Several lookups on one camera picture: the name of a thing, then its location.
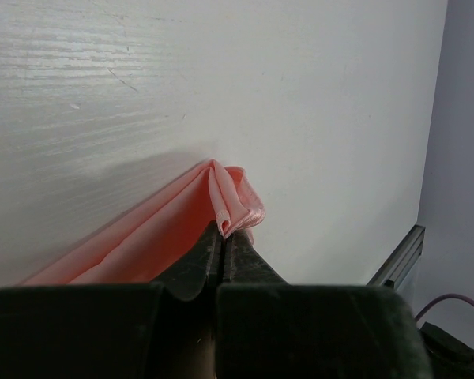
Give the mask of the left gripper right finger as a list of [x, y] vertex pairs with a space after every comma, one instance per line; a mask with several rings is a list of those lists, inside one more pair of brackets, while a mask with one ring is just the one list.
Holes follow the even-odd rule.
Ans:
[[412, 312], [380, 286], [285, 283], [238, 232], [219, 244], [219, 378], [430, 378]]

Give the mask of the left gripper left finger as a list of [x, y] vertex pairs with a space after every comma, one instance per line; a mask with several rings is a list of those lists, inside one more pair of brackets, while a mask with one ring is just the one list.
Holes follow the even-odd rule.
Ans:
[[210, 223], [153, 281], [0, 289], [0, 378], [213, 378], [223, 240]]

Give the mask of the pink satin napkin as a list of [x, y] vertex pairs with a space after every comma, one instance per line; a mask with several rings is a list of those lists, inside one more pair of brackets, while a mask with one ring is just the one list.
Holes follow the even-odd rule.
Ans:
[[26, 286], [145, 283], [186, 254], [210, 223], [232, 233], [265, 218], [261, 199], [241, 167], [201, 163], [129, 210], [54, 263]]

